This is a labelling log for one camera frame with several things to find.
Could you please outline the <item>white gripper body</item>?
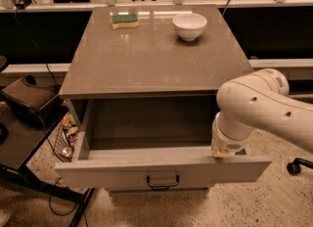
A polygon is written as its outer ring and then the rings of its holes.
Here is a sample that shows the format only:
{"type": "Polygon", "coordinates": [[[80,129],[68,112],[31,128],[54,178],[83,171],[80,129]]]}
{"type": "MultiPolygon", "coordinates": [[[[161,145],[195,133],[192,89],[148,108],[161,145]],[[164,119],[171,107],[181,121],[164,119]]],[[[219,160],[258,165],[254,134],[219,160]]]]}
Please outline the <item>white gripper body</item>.
{"type": "Polygon", "coordinates": [[[246,146],[249,136],[249,128],[244,125],[234,124],[227,133],[223,133],[218,120],[212,125],[211,149],[214,153],[236,153],[242,151],[246,146]]]}

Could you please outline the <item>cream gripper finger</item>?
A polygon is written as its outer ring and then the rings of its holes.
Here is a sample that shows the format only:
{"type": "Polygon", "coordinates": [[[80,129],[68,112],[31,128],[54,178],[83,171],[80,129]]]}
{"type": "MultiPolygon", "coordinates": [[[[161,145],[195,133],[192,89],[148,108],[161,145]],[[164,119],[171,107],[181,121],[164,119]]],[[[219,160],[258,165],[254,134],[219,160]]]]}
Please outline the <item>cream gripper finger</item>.
{"type": "Polygon", "coordinates": [[[227,149],[225,149],[223,146],[220,146],[216,142],[211,143],[211,151],[212,155],[215,158],[228,158],[228,157],[233,157],[235,155],[234,152],[230,152],[227,149]]]}

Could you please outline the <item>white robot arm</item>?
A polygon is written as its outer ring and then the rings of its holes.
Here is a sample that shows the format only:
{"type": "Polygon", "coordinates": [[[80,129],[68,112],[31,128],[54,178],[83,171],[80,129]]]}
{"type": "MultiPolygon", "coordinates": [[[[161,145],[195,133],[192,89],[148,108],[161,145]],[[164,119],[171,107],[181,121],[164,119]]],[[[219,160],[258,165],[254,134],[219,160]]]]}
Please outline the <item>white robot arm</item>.
{"type": "Polygon", "coordinates": [[[243,150],[255,128],[313,153],[313,105],[289,92],[287,79],[272,68],[224,83],[216,95],[220,112],[212,124],[212,154],[226,158],[243,150]]]}

